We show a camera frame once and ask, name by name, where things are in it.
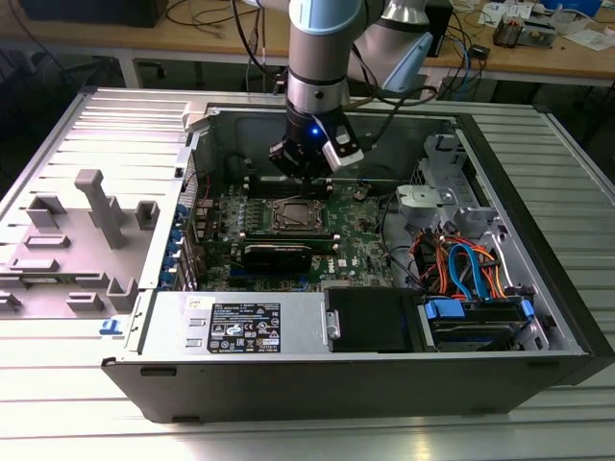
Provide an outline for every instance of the workbench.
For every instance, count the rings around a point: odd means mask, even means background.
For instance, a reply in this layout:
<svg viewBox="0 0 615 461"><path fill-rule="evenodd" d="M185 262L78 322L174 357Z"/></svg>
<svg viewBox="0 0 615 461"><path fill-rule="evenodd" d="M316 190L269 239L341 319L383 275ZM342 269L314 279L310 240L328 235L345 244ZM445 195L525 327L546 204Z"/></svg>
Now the workbench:
<svg viewBox="0 0 615 461"><path fill-rule="evenodd" d="M219 5L220 2L216 0L194 0L195 11L219 8ZM242 12L250 9L247 5L240 5L240 8ZM127 87L142 87L136 60L247 62L232 21L223 24L224 37L217 38L193 27L174 24L166 18L161 19L153 29L137 29L113 25L36 22L28 20L22 10L18 13L34 36L53 53L117 58ZM207 18L215 20L229 15L230 12L213 12ZM480 17L477 12L470 13L467 21L465 16L466 13L459 14L463 29L473 37L476 44L491 48L482 73L484 79L591 86L609 86L615 80L615 47L595 52L559 36L551 50L500 48L494 46L491 39L494 29L477 25ZM174 9L173 17L191 22L186 4ZM597 19L615 22L615 12L601 9ZM241 20L246 31L252 29L254 18L250 14L242 16ZM266 24L267 63L286 65L288 18L279 12L267 12ZM454 18L451 24L457 25ZM592 27L601 30L604 24ZM0 40L3 48L41 51L19 27L8 2L0 4ZM427 74L427 85L439 86L442 79L455 73L460 62L454 43L445 40L438 58L427 58L421 73Z"/></svg>
<svg viewBox="0 0 615 461"><path fill-rule="evenodd" d="M0 266L30 224L36 193L87 207L75 171L100 168L123 207L169 190L186 144L183 112L236 93L101 88L79 94L0 202ZM274 96L250 96L255 105ZM615 187L551 114L531 106L433 102L467 113L496 153L603 333L615 346ZM589 459L615 456L615 367L539 394L507 415L157 425L100 370L121 336L102 320L0 321L0 452L7 459Z"/></svg>

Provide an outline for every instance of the robotic arm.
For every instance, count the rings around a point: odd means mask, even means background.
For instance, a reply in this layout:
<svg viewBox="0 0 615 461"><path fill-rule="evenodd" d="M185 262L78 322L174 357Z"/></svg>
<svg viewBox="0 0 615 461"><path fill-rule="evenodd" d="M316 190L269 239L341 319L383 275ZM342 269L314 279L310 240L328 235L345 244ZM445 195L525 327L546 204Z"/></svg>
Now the robotic arm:
<svg viewBox="0 0 615 461"><path fill-rule="evenodd" d="M427 0L244 1L291 20L286 129L271 161L304 184L361 161L373 142L357 136L343 110L347 76L363 79L353 45L372 84L409 90L431 45Z"/></svg>

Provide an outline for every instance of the power supply label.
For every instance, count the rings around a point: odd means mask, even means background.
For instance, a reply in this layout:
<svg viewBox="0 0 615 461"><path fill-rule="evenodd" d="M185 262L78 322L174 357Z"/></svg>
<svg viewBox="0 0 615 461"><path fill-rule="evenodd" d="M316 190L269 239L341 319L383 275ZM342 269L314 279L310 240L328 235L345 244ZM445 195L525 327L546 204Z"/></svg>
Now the power supply label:
<svg viewBox="0 0 615 461"><path fill-rule="evenodd" d="M209 322L208 351L280 352L281 326L278 303L214 304Z"/></svg>

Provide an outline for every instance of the wooden table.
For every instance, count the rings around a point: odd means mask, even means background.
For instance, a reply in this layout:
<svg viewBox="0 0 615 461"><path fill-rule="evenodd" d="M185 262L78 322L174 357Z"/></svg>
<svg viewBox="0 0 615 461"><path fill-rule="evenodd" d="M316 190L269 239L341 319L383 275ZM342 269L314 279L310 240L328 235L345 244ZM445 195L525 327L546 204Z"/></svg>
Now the wooden table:
<svg viewBox="0 0 615 461"><path fill-rule="evenodd" d="M557 36L552 49L518 46L503 48L493 44L492 27L479 25L480 13L458 13L463 30L473 43L491 49L483 77L493 80L537 82L561 85L609 86L615 80L615 47L596 52L578 45L563 36ZM600 9L596 20L615 23L615 12ZM451 26L457 27L454 18ZM603 31L606 24L592 23L591 29ZM427 59L425 65L456 70L461 59L455 44L446 40L440 56Z"/></svg>
<svg viewBox="0 0 615 461"><path fill-rule="evenodd" d="M220 0L193 0L196 11L219 8ZM239 6L242 11L251 7ZM22 10L18 14L28 29L52 52L110 56L119 60L128 87L140 87L135 60L178 60L247 62L245 51L236 33L234 22L228 21L220 29L221 38L200 32L193 27L181 26L163 18L153 29L137 29L112 25L86 25L58 22L30 21ZM230 16L230 12L212 12L209 20ZM575 44L559 36L553 49L517 47L504 49L494 46L491 40L493 28L478 26L479 14L465 17L460 13L463 29L473 36L476 44L491 49L483 78L521 82L538 82L563 85L606 86L615 80L615 47L601 52ZM173 11L173 17L190 22L186 4ZM615 22L615 12L601 9L600 21ZM252 29L254 17L242 16L246 31ZM267 12L267 62L273 65L287 64L288 18L279 12ZM604 24L595 24L603 29ZM39 51L39 47L19 27L8 0L0 2L0 41L2 48L24 51ZM427 58L422 73L428 75L427 83L440 85L442 79L454 74L460 58L454 44L446 40L438 58Z"/></svg>

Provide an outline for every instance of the slotted metal surface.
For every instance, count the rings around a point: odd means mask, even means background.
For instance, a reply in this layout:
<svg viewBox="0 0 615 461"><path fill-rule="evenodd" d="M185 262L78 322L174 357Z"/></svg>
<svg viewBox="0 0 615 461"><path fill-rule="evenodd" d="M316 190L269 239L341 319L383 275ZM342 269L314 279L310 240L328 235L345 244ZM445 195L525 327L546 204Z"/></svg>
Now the slotted metal surface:
<svg viewBox="0 0 615 461"><path fill-rule="evenodd" d="M48 146L49 161L37 166L31 184L5 213L0 262L19 236L19 230L8 229L29 223L23 207L35 190L53 189L75 206L85 206L66 192L81 165L102 164L107 193L118 195L125 206L163 194L174 153L185 143L184 104L204 96L100 90L84 98ZM475 115L615 346L615 207L609 183L548 115L531 107L434 103L417 110ZM143 419L99 370L101 356L118 353L123 343L101 339L99 327L90 320L0 322L3 459L33 459L60 450L62 458L80 459L109 459L118 453L216 460L615 458L615 367L580 386L543 392L508 415L156 425Z"/></svg>

